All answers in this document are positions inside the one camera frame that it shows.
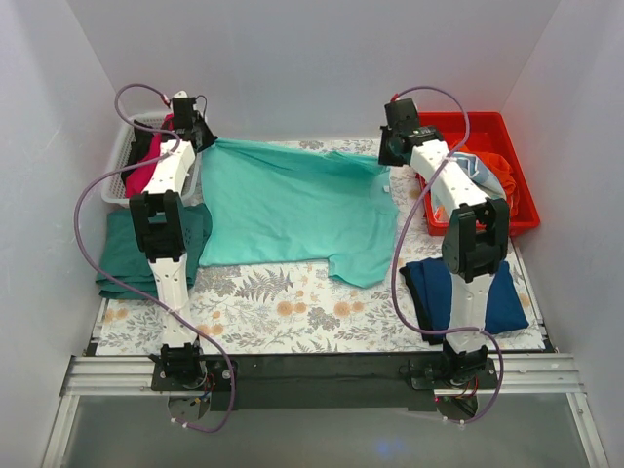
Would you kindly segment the turquoise t shirt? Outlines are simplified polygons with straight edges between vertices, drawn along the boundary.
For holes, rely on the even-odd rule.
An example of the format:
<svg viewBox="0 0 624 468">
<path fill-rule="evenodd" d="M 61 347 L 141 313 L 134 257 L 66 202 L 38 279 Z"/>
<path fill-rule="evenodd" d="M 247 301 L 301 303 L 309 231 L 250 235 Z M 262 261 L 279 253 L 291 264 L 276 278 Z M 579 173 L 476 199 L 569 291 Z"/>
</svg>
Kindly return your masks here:
<svg viewBox="0 0 624 468">
<path fill-rule="evenodd" d="M 200 263 L 325 260 L 330 278 L 370 288 L 394 251 L 389 185 L 389 170 L 371 156 L 221 138 L 202 155 L 213 231 Z"/>
</svg>

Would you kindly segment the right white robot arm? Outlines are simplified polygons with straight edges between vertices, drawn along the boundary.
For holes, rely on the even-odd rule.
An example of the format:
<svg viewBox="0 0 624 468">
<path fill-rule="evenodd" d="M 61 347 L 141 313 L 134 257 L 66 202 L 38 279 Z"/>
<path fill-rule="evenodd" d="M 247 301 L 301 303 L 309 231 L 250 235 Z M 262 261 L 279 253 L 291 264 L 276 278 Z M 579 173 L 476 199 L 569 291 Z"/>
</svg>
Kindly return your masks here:
<svg viewBox="0 0 624 468">
<path fill-rule="evenodd" d="M 421 124 L 411 99 L 392 97 L 385 115 L 379 163 L 413 168 L 426 182 L 422 191 L 433 194 L 448 215 L 442 260 L 451 279 L 449 328 L 440 356 L 418 375 L 463 387 L 487 367 L 488 293 L 507 256 L 509 207 L 464 173 L 440 131 Z"/>
</svg>

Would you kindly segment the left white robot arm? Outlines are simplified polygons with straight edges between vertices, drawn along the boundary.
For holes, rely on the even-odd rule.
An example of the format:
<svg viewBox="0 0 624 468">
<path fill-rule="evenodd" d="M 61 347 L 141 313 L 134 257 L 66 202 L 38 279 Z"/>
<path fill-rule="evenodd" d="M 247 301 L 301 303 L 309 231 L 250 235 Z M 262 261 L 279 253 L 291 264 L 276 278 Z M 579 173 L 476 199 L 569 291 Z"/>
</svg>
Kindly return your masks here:
<svg viewBox="0 0 624 468">
<path fill-rule="evenodd" d="M 180 91 L 169 100 L 172 119 L 161 136 L 154 172 L 145 188 L 130 198 L 138 248 L 146 256 L 155 279 L 158 299 L 169 311 L 163 319 L 163 344 L 155 362 L 161 377 L 184 389 L 195 390 L 206 382 L 201 345 L 190 322 L 186 267 L 188 242 L 182 225 L 180 192 L 196 161 L 196 150 L 207 134 L 195 97 Z"/>
</svg>

